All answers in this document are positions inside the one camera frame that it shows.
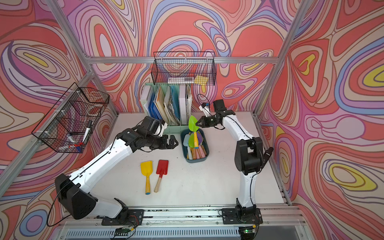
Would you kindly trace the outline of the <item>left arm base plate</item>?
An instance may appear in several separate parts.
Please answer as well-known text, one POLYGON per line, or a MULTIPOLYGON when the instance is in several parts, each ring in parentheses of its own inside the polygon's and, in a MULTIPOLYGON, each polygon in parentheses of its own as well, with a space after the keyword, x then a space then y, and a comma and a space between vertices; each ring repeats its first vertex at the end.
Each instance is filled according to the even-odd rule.
POLYGON ((102 218, 102 226, 140 226, 144 218, 143 209, 123 209, 115 218, 102 218))

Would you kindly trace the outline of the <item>green shovel wooden handle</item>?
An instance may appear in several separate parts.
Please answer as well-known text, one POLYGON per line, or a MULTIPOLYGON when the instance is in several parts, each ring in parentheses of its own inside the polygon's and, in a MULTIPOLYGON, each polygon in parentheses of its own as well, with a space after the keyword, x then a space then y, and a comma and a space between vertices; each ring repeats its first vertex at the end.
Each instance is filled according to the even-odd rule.
POLYGON ((190 148, 195 148, 195 135, 194 135, 194 133, 190 134, 189 147, 190 148))

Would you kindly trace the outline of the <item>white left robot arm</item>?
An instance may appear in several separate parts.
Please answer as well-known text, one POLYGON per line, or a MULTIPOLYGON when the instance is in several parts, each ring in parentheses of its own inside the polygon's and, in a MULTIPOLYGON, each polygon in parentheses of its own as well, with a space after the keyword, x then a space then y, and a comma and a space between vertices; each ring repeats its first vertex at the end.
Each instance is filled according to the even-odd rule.
POLYGON ((118 133, 114 141, 93 160, 70 175, 55 179, 56 199, 75 220, 101 217, 123 223, 128 220, 129 208, 119 199, 103 199, 92 194, 95 185, 114 166, 136 151, 148 147, 172 150, 179 143, 173 135, 165 135, 167 124, 146 116, 132 128, 118 133))

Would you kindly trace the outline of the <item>red shovel wooden handle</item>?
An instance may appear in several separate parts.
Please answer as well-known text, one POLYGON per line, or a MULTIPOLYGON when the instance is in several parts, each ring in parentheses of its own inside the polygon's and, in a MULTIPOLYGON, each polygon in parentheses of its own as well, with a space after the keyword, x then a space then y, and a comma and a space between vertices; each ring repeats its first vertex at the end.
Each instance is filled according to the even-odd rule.
POLYGON ((154 192, 157 193, 160 189, 161 181, 164 175, 168 173, 168 166, 169 161, 168 160, 159 160, 156 174, 159 175, 157 184, 155 186, 154 192))

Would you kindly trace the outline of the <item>dark teal storage box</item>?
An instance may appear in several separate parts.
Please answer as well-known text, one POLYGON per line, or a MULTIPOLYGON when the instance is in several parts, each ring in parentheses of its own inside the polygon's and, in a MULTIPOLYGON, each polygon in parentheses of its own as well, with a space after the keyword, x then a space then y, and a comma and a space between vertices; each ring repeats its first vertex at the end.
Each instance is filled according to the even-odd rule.
POLYGON ((191 132, 190 130, 183 130, 180 134, 183 156, 190 164, 205 161, 210 153, 203 130, 198 130, 196 134, 199 146, 195 145, 194 132, 191 132))

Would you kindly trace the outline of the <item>light blue shovel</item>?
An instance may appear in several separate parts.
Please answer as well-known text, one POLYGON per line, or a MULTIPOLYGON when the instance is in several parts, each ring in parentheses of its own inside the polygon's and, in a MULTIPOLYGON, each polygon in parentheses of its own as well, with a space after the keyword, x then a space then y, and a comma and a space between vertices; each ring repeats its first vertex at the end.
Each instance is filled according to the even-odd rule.
POLYGON ((193 155, 192 155, 191 149, 189 147, 189 139, 190 139, 190 135, 189 134, 185 135, 183 145, 184 145, 184 147, 187 148, 188 159, 193 160, 193 155))

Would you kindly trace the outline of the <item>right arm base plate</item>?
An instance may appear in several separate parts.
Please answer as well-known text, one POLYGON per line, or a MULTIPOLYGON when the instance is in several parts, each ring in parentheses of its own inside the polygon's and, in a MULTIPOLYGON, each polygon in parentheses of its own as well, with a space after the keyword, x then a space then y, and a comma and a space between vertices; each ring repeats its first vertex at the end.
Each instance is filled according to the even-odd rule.
POLYGON ((225 225, 261 225, 262 214, 259 208, 224 208, 221 209, 223 224, 225 225))

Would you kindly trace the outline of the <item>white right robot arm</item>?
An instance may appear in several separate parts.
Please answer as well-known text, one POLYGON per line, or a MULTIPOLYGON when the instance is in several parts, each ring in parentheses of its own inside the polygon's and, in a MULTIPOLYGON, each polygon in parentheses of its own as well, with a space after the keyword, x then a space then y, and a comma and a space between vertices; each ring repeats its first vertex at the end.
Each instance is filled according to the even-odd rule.
POLYGON ((202 128, 223 126, 236 141, 235 166, 241 173, 240 195, 237 205, 240 209, 255 207, 255 177, 262 171, 264 160, 263 141, 253 136, 240 123, 235 112, 228 110, 223 100, 214 101, 215 113, 210 111, 210 104, 203 102, 199 110, 204 116, 198 120, 197 126, 202 128))

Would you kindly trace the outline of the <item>green shovel yellow handle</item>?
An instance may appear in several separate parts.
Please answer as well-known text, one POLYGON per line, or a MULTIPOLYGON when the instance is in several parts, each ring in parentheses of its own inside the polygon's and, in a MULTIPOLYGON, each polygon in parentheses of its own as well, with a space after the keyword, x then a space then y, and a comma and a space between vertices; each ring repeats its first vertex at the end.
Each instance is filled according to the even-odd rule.
POLYGON ((189 118, 189 130, 194 133, 195 135, 195 148, 198 149, 199 148, 199 141, 198 141, 198 137, 197 137, 197 131, 199 129, 199 127, 197 126, 197 122, 198 120, 196 119, 195 116, 190 116, 189 118))

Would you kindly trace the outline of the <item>yellow shovel blue handle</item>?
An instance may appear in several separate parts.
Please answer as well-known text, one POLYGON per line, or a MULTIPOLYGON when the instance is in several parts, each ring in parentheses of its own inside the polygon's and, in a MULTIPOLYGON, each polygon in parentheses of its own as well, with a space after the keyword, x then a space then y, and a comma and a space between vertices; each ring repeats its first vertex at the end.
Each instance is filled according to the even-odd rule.
POLYGON ((150 183, 150 176, 153 173, 153 162, 152 161, 146 161, 141 163, 141 173, 143 176, 146 177, 146 195, 151 194, 151 183, 150 183))

